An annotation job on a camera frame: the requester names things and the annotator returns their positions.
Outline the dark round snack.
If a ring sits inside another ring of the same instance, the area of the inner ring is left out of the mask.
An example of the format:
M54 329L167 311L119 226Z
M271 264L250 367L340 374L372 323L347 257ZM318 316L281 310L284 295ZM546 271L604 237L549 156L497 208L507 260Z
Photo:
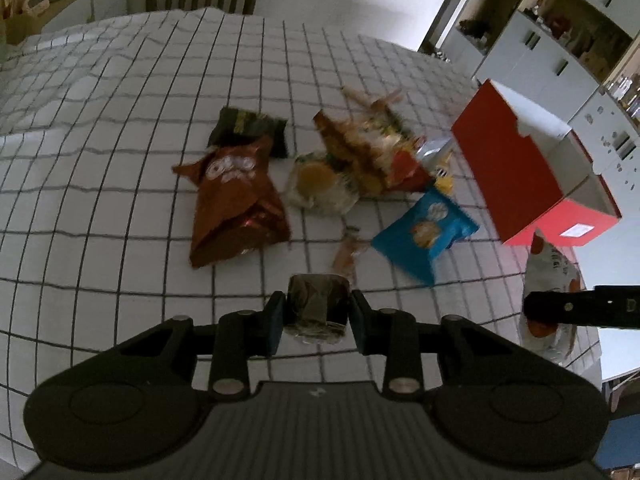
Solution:
M283 328L308 342L336 344L345 336L349 281L337 274L296 274L288 282Z

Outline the white snack bag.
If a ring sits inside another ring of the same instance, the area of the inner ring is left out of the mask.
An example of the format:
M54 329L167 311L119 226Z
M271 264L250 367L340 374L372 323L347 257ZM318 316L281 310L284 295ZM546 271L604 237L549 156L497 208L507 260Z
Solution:
M572 295L581 290L577 266L536 230L526 261L518 319L521 345L555 364L566 364L577 334L566 315L572 308Z

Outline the blue chips bag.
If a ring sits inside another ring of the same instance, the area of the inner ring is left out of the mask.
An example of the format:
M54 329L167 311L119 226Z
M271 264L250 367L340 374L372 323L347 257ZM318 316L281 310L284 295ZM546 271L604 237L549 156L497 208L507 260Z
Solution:
M434 260L477 231L477 223L456 202L437 188L430 188L405 214L373 237L371 247L431 287L435 284Z

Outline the brown Oreo snack bag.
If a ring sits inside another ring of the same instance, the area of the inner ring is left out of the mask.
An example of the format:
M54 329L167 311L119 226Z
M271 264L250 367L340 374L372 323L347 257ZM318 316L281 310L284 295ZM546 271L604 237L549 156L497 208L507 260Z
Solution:
M198 269L291 239L279 192L268 174L272 140L215 148L172 172L198 189L190 263Z

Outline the yellow M&Ms bag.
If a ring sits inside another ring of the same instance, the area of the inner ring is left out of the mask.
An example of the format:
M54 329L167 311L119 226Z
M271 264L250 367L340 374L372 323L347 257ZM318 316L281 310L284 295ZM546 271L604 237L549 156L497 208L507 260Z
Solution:
M454 178L450 174L450 159L452 153L439 157L434 163L433 174L435 177L435 188L442 194L451 196L454 194Z

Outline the silver white chips bag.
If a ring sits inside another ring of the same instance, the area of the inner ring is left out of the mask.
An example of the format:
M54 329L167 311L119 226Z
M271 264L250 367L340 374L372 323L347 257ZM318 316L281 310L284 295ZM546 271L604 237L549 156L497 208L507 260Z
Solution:
M423 167L437 165L450 154L451 150L450 136L436 136L422 142L416 149L416 159Z

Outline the red yellow chips bag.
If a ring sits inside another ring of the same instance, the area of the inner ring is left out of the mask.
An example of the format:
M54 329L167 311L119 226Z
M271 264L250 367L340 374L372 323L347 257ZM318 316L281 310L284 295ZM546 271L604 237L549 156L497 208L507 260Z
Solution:
M330 161L350 174L361 196L420 193L435 184L413 140L382 119L334 120L320 110L314 125Z

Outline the black sesame snack packet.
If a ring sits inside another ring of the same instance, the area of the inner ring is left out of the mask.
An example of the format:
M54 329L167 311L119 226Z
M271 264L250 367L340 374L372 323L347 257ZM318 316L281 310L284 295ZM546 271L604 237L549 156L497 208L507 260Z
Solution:
M215 128L209 135L207 147L250 145L263 136L268 136L272 142L270 157L285 159L288 158L285 128L285 119L224 106L219 112Z

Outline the small orange wrapped candy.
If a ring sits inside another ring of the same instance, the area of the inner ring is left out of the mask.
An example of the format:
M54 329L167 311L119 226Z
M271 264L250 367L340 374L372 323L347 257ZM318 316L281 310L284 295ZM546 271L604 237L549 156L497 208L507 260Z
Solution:
M346 278L351 283L356 281L356 264L359 256L367 250L369 243L360 237L360 229L346 226L332 263L332 272Z

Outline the red cardboard box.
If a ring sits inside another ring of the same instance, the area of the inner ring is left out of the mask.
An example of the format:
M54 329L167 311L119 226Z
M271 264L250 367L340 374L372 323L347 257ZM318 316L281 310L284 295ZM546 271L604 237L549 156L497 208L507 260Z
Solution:
M622 218L605 180L570 126L491 79L451 131L503 244L525 246L540 231L582 247Z

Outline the clear bag round cake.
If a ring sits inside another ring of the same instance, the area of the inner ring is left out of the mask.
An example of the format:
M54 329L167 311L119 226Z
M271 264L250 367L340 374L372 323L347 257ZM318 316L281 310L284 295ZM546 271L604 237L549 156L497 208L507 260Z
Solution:
M326 152L297 156L283 192L291 206L314 214L347 214L359 200L349 172L331 165Z

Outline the white checkered tablecloth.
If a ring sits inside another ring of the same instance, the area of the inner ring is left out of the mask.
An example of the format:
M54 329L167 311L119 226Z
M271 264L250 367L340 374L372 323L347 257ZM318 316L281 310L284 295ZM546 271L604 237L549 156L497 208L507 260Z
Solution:
M320 148L312 118L356 108L343 86L400 89L410 128L447 132L475 87L451 66L336 30L214 9L112 18L35 36L1 67L1 457L29 479L42 460L23 416L63 370L184 315L198 325L258 310L297 273L326 272L345 226L370 240L412 196L341 217L288 211L292 237L193 269L194 186L221 107L281 117L291 155ZM453 448L423 411L381 396L384 361L352 337L284 335L248 364L250 400L218 405L193 444L138 479L500 479Z

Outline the white digital clock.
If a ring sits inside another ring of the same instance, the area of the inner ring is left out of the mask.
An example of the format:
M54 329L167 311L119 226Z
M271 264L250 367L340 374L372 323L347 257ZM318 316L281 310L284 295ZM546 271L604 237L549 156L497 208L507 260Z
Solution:
M47 11L50 6L49 0L24 0L23 11L28 15L36 18Z

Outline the white wall cabinet shelving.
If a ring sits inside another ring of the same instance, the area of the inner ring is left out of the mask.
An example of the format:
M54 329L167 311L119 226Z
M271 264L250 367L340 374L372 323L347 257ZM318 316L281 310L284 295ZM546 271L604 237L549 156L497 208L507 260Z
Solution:
M597 169L636 189L639 128L614 82L639 53L639 0L465 0L442 50L570 124Z

